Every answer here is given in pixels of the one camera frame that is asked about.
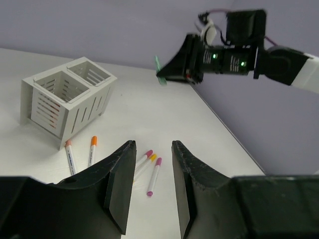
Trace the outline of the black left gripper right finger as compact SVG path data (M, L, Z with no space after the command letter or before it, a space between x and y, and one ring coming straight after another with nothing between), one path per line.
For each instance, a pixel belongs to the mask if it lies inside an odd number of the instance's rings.
M171 149L181 238L233 238L230 179L196 158L181 141L173 141Z

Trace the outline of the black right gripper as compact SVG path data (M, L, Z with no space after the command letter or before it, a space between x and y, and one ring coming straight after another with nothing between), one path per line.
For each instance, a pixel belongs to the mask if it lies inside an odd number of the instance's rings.
M199 84L205 73L248 75L254 70L256 52L255 46L207 46L198 35L188 34L176 55L156 76Z

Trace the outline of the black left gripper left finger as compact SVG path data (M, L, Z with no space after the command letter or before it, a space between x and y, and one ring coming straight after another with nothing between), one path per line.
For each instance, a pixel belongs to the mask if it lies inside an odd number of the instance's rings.
M54 187L53 235L124 235L137 147L125 142L93 166Z

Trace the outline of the orange capped white marker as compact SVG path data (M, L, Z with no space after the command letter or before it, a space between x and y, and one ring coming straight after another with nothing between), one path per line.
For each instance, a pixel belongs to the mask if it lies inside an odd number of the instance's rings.
M94 163L95 152L96 152L96 147L97 147L97 140L98 140L98 138L96 135L91 138L88 167L91 167Z

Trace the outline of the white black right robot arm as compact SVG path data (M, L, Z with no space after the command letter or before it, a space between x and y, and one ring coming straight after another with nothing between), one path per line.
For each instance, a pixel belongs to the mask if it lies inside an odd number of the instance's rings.
M188 34L177 54L157 72L157 77L200 84L205 73L259 76L318 93L319 59L287 47L207 46L198 35Z

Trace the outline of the white slotted stationery organizer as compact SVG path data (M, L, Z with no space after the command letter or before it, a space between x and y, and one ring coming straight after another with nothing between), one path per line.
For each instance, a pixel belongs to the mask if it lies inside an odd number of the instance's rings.
M25 78L21 82L20 123L34 125L62 149L67 140L105 112L116 80L86 57ZM38 117L37 103L55 108L57 128Z

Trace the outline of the pink capped white marker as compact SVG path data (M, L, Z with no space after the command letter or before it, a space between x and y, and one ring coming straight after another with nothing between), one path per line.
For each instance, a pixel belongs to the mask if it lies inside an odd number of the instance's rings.
M147 159L151 157L152 154L153 154L153 150L148 150L140 158L138 158L136 160L135 169L138 169L142 163L144 163Z

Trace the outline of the magenta capped white marker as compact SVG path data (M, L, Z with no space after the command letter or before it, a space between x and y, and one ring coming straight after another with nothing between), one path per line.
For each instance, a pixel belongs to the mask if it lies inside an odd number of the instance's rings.
M152 197L152 195L154 194L154 189L155 189L156 181L157 181L158 174L160 171L161 163L162 163L162 158L160 157L156 161L156 164L155 164L155 167L154 167L154 170L153 170L150 182L149 182L149 186L147 189L147 196L148 197Z

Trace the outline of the yellow capped white marker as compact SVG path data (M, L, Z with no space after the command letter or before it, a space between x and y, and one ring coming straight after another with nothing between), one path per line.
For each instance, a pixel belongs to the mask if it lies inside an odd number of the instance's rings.
M143 174L143 172L157 159L157 155L153 154L145 162L143 162L134 173L133 182L135 183L138 178Z

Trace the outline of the peach capped white marker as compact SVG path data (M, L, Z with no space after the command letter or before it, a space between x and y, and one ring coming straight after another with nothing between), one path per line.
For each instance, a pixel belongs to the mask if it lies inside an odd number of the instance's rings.
M76 166L75 166L74 155L73 155L73 151L72 151L71 140L66 141L65 150L66 150L66 155L67 155L68 164L69 164L69 168L70 168L70 173L71 173L71 175L75 175L76 174Z

